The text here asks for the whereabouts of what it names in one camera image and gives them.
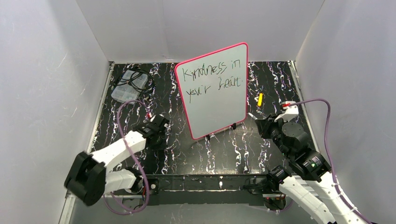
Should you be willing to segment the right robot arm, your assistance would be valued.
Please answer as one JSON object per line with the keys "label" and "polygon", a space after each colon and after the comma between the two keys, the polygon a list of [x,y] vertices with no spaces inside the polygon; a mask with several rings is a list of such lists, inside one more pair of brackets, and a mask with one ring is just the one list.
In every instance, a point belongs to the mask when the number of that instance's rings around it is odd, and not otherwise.
{"label": "right robot arm", "polygon": [[295,122],[276,119],[255,119],[258,133],[271,139],[288,160],[288,167],[310,186],[314,193],[298,183],[281,165],[267,174],[267,185],[289,196],[316,222],[322,224],[369,224],[351,203],[327,160],[309,145],[309,134]]}

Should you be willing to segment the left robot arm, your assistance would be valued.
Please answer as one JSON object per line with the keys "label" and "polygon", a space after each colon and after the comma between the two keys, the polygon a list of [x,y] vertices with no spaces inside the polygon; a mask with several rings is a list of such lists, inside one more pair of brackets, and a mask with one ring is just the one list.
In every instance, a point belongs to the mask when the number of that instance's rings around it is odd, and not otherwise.
{"label": "left robot arm", "polygon": [[162,115],[138,124],[125,136],[111,145],[90,154],[77,154],[66,176],[64,187],[85,205],[94,205],[104,194],[121,189],[132,194],[145,190],[143,174],[136,168],[113,168],[144,149],[156,149],[163,144],[163,135],[170,121]]}

